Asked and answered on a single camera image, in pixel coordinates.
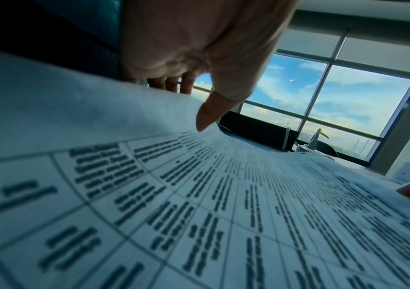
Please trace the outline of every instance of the hand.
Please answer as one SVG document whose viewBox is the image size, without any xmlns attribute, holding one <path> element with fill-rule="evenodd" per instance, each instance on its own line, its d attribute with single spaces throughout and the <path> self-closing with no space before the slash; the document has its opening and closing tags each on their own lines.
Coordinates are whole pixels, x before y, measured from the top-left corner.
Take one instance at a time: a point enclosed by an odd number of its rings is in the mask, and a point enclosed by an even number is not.
<svg viewBox="0 0 410 289">
<path fill-rule="evenodd" d="M 121 78 L 191 94 L 209 72 L 214 90 L 197 114 L 203 131 L 248 98 L 299 0 L 126 0 Z"/>
</svg>

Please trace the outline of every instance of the window frame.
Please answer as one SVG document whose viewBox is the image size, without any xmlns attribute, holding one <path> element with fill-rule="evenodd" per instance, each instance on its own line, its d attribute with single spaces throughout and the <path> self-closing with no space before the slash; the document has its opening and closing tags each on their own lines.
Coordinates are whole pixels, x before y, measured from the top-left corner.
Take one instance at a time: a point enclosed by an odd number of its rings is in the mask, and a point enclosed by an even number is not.
<svg viewBox="0 0 410 289">
<path fill-rule="evenodd" d="M 314 90 L 314 93 L 312 95 L 310 103 L 308 104 L 308 107 L 306 108 L 306 111 L 303 115 L 293 113 L 293 112 L 290 112 L 290 111 L 286 111 L 286 110 L 282 110 L 282 109 L 278 109 L 278 108 L 274 108 L 274 107 L 267 106 L 267 105 L 264 105 L 264 104 L 260 104 L 260 103 L 257 103 L 257 102 L 253 102 L 253 101 L 250 101 L 250 100 L 245 100 L 244 102 L 242 102 L 238 106 L 237 112 L 240 113 L 240 111 L 243 107 L 243 104 L 246 103 L 246 104 L 253 105 L 253 106 L 256 106 L 256 107 L 260 107 L 260 108 L 263 108 L 263 109 L 266 109 L 266 110 L 271 110 L 271 111 L 274 111 L 274 112 L 282 113 L 282 114 L 285 114 L 285 115 L 288 115 L 288 116 L 292 116 L 292 117 L 296 117 L 296 118 L 301 119 L 302 121 L 300 122 L 300 125 L 297 128 L 297 131 L 299 132 L 299 134 L 302 132 L 302 129 L 303 129 L 305 123 L 307 121 L 309 121 L 309 122 L 313 122 L 313 123 L 316 123 L 316 124 L 328 126 L 328 127 L 331 127 L 331 128 L 337 129 L 337 130 L 352 133 L 352 134 L 355 134 L 355 135 L 358 135 L 358 136 L 362 136 L 362 137 L 365 137 L 365 138 L 369 138 L 371 140 L 376 140 L 375 145 L 370 150 L 370 153 L 368 154 L 368 156 L 364 160 L 356 159 L 354 157 L 345 155 L 345 156 L 349 157 L 349 160 L 352 161 L 352 162 L 356 162 L 356 163 L 359 163 L 361 165 L 365 164 L 366 166 L 370 166 L 371 163 L 373 162 L 373 160 L 378 155 L 378 152 L 380 151 L 381 147 L 385 144 L 387 138 L 390 136 L 391 132 L 393 131 L 393 128 L 395 127 L 398 120 L 400 119 L 403 112 L 405 111 L 406 106 L 409 104 L 409 102 L 410 102 L 410 88 L 405 93 L 405 96 L 403 97 L 403 99 L 401 100 L 399 105 L 397 106 L 397 108 L 394 111 L 392 117 L 390 118 L 390 120 L 386 124 L 386 127 L 384 128 L 384 130 L 382 131 L 382 133 L 379 136 L 372 135 L 372 134 L 365 133 L 365 132 L 358 131 L 358 130 L 353 130 L 353 129 L 346 128 L 346 127 L 336 125 L 336 124 L 333 124 L 333 123 L 329 123 L 329 122 L 326 122 L 326 121 L 323 121 L 323 120 L 312 118 L 309 115 L 311 113 L 313 105 L 315 104 L 316 100 L 318 99 L 319 93 L 321 92 L 321 89 L 322 89 L 322 87 L 323 87 L 323 85 L 324 85 L 324 83 L 327 79 L 327 76 L 329 75 L 330 69 L 332 68 L 333 65 L 342 66 L 342 67 L 351 68 L 351 69 L 363 70 L 363 71 L 368 71 L 368 72 L 375 72 L 375 73 L 389 75 L 389 76 L 401 77 L 401 78 L 405 78 L 405 79 L 410 79 L 410 72 L 401 71 L 401 70 L 394 70 L 394 69 L 388 69 L 388 68 L 383 68 L 383 67 L 376 67 L 376 66 L 356 63 L 356 62 L 352 62 L 352 61 L 339 60 L 338 55 L 340 54 L 340 51 L 343 48 L 343 45 L 346 41 L 346 38 L 348 36 L 349 31 L 350 31 L 350 29 L 347 29 L 340 36 L 340 38 L 339 38 L 339 40 L 338 40 L 338 42 L 335 46 L 335 49 L 333 51 L 333 54 L 330 57 L 317 56 L 317 55 L 312 55 L 312 54 L 305 54 L 305 53 L 301 53 L 301 52 L 281 50 L 281 49 L 277 49 L 276 52 L 274 53 L 274 54 L 277 54 L 277 55 L 294 57 L 294 58 L 299 58 L 299 59 L 303 59 L 303 60 L 312 60 L 312 61 L 322 62 L 322 63 L 327 64 L 327 66 L 326 66 L 324 72 L 322 73 L 321 78 L 320 78 L 320 80 L 319 80 L 319 82 L 318 82 L 318 84 L 317 84 L 317 86 Z M 198 89 L 198 90 L 206 91 L 206 92 L 211 92 L 213 90 L 213 87 L 210 90 L 208 90 L 208 89 L 204 89 L 202 87 L 198 87 L 196 85 L 194 85 L 194 88 Z"/>
</svg>

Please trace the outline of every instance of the ceiling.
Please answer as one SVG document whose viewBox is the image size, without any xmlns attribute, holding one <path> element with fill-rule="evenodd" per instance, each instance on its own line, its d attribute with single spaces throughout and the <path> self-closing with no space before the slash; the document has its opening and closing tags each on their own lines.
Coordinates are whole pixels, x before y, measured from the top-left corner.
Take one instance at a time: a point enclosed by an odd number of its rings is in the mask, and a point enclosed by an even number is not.
<svg viewBox="0 0 410 289">
<path fill-rule="evenodd" d="M 410 3 L 378 0 L 301 0 L 299 10 L 410 22 Z"/>
</svg>

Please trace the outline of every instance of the sky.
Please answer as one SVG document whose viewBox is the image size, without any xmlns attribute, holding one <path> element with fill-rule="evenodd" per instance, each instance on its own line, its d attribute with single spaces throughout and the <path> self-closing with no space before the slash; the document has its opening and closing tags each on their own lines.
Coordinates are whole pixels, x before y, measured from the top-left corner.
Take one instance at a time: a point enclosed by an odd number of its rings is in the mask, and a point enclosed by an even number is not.
<svg viewBox="0 0 410 289">
<path fill-rule="evenodd" d="M 304 115 L 325 63 L 273 55 L 249 100 Z M 196 85 L 211 88 L 209 74 L 200 76 Z M 410 87 L 410 80 L 382 74 L 332 66 L 310 117 L 379 136 Z M 193 91 L 204 101 L 208 93 Z M 299 119 L 244 104 L 242 114 L 297 130 Z M 302 132 L 313 135 L 322 128 L 336 147 L 352 151 L 365 159 L 375 143 L 315 123 L 306 123 Z"/>
</svg>

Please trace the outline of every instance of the paper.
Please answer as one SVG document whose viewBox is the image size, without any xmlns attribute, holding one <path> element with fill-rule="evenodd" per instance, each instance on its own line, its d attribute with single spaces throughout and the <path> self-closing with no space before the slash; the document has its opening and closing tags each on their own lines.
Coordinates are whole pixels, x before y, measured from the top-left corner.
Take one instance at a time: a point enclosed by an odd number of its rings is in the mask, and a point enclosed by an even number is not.
<svg viewBox="0 0 410 289">
<path fill-rule="evenodd" d="M 0 53 L 0 288 L 410 288 L 410 200 Z"/>
</svg>

